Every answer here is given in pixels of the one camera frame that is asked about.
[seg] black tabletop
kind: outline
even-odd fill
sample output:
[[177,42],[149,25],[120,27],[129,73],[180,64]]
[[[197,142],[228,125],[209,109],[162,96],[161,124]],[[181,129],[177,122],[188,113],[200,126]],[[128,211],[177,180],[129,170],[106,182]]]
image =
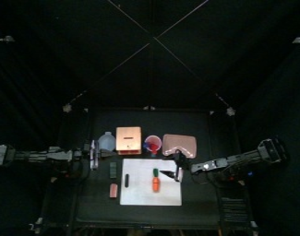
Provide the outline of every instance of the black tabletop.
[[[142,141],[146,136],[164,134],[195,136],[197,139],[197,157],[193,163],[201,163],[232,155],[239,151],[233,122],[225,114],[211,116],[208,112],[140,112],[97,111],[93,119],[92,138],[98,139],[105,132],[116,136],[117,127],[140,126]],[[164,158],[158,152],[157,159]],[[183,229],[216,229],[220,220],[217,195],[213,185],[204,175],[192,176],[187,171],[183,179],[181,206],[122,206],[120,187],[122,159],[150,159],[150,153],[142,155],[114,155],[101,159],[98,170],[93,171],[84,183],[78,196],[75,220],[102,227],[181,227]],[[118,178],[110,179],[110,162],[118,164]],[[109,197],[110,184],[118,184],[118,198]]]

